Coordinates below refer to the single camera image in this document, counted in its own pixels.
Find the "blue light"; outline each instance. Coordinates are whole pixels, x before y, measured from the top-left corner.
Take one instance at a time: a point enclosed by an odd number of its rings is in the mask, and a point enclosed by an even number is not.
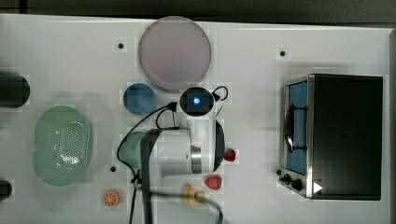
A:
[[[198,98],[198,97],[194,97],[194,104],[195,105],[198,105],[198,104],[200,104],[201,103],[201,100]]]

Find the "black cylinder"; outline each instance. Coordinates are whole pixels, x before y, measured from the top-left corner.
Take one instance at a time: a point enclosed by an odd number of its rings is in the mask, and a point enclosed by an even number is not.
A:
[[[7,199],[12,193],[12,186],[6,180],[0,180],[0,202]]]
[[[0,107],[20,107],[29,96],[30,86],[24,77],[0,71]]]

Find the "red object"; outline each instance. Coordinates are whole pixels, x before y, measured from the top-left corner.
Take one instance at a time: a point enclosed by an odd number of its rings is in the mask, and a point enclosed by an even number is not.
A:
[[[236,152],[233,149],[228,149],[224,153],[224,160],[226,161],[235,161],[236,158]]]
[[[205,178],[205,184],[208,188],[218,190],[221,188],[221,177],[219,175],[208,175]]]

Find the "blue bowl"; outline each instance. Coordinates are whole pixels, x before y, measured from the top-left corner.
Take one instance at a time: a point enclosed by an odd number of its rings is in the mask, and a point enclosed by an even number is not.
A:
[[[154,91],[143,83],[128,87],[123,95],[123,102],[131,113],[140,116],[147,115],[157,104]]]

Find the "oven knob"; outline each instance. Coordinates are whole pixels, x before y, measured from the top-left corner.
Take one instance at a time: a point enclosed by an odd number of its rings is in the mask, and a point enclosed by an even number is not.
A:
[[[303,182],[299,178],[297,178],[295,180],[291,180],[290,183],[291,183],[291,186],[298,191],[303,189]]]
[[[289,185],[291,181],[291,177],[290,175],[285,174],[283,177],[280,177],[279,180],[283,181],[283,183],[285,183],[286,185]]]

